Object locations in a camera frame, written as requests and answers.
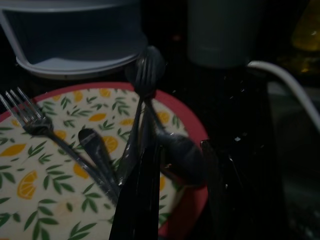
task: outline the lemon print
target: lemon print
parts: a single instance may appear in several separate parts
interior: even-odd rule
[[[37,178],[38,176],[35,170],[25,175],[18,185],[16,194],[22,199],[32,199],[32,196],[36,191],[36,187],[33,185],[33,183]]]
[[[157,112],[157,115],[161,121],[162,124],[166,124],[169,122],[169,113],[167,113],[166,111],[159,111]]]
[[[76,103],[80,102],[82,100],[82,98],[84,97],[84,95],[82,94],[81,91],[74,91],[73,95],[74,95],[74,101]]]
[[[21,151],[23,149],[25,149],[25,147],[26,147],[26,144],[15,144],[15,145],[12,145],[12,146],[8,147],[7,149],[5,149],[0,154],[0,157],[8,157],[8,156],[17,155],[17,154],[21,153]]]
[[[61,98],[61,94],[52,97],[53,101],[55,102],[58,101],[60,98]]]
[[[60,139],[65,140],[67,133],[65,131],[62,130],[55,130],[54,134],[57,135]]]
[[[160,191],[162,191],[165,188],[166,185],[166,178],[164,176],[160,177]]]
[[[75,175],[82,177],[84,179],[87,179],[89,177],[88,174],[77,163],[75,163],[73,166],[73,172],[75,173]]]
[[[133,124],[134,124],[133,118],[127,118],[120,122],[120,125],[123,125],[123,126],[132,126]]]
[[[90,122],[98,122],[104,119],[107,116],[105,113],[98,113],[89,118]]]
[[[100,96],[104,98],[109,98],[111,95],[111,92],[108,88],[100,88],[99,93],[100,93]]]
[[[103,141],[108,153],[112,153],[118,147],[118,140],[113,136],[104,136]]]
[[[15,120],[15,119],[12,119],[12,120],[11,120],[11,123],[12,123],[12,125],[15,126],[15,127],[20,127],[20,126],[21,126],[20,123],[19,123],[17,120]]]

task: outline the fork handle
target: fork handle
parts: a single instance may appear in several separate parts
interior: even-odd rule
[[[93,179],[103,193],[111,200],[114,206],[117,206],[118,196],[113,193],[109,182],[104,182],[98,171],[81,156],[79,156],[69,145],[56,136],[52,131],[48,131],[45,135],[54,141],[60,148],[62,148],[82,169]]]

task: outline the green leaf pattern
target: green leaf pattern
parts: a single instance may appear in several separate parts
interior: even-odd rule
[[[81,154],[84,151],[77,136],[83,128],[93,128],[103,137],[116,138],[117,150],[110,153],[112,166],[116,169],[132,127],[119,123],[134,118],[138,98],[134,92],[110,90],[110,98],[101,97],[99,89],[91,89],[82,91],[81,102],[75,103],[70,92],[62,94],[59,100],[48,98],[38,104],[53,120],[54,129],[64,130],[67,133],[65,141]],[[169,108],[157,102],[154,106],[158,111],[169,113],[170,121],[165,125],[167,131],[185,133],[183,123]],[[99,113],[106,114],[106,119],[88,121],[92,115]],[[12,119],[9,117],[0,123],[0,153],[14,144],[25,143],[26,146],[20,154],[3,159],[0,157],[0,239],[7,238],[9,235],[2,233],[12,232],[10,229],[13,226],[17,231],[21,229],[20,238],[25,238],[24,234],[28,232],[32,240],[89,240],[95,239],[97,233],[102,233],[100,239],[107,239],[106,233],[111,230],[115,213],[111,202],[90,177],[82,178],[75,174],[75,162],[62,149],[46,138],[25,134],[22,127],[12,125]],[[33,183],[36,187],[34,195],[32,199],[18,198],[16,189],[31,171],[37,172]],[[14,194],[6,191],[9,188],[15,189]],[[165,223],[174,208],[175,195],[182,194],[183,188],[166,179],[165,189],[160,193],[159,226]],[[73,221],[73,224],[66,226],[63,224],[64,218]],[[69,228],[65,231],[68,234],[60,236],[59,229],[66,228]]]

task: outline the red plate rim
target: red plate rim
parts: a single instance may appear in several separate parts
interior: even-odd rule
[[[100,88],[134,90],[127,82],[94,82],[53,90],[35,97],[34,100],[38,102],[76,90]],[[156,91],[155,99],[170,108],[181,119],[189,137],[197,143],[198,146],[200,146],[202,140],[208,139],[207,132],[200,120],[181,101],[160,90]],[[10,113],[8,111],[2,113],[0,115],[0,123],[9,116]],[[198,189],[186,189],[178,206],[173,210],[168,220],[159,228],[159,236],[175,240],[184,239],[202,213],[207,199],[208,191],[206,186]]]

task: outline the white plastic container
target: white plastic container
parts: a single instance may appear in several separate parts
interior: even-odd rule
[[[18,64],[50,79],[101,75],[147,45],[139,0],[0,0],[0,23]]]

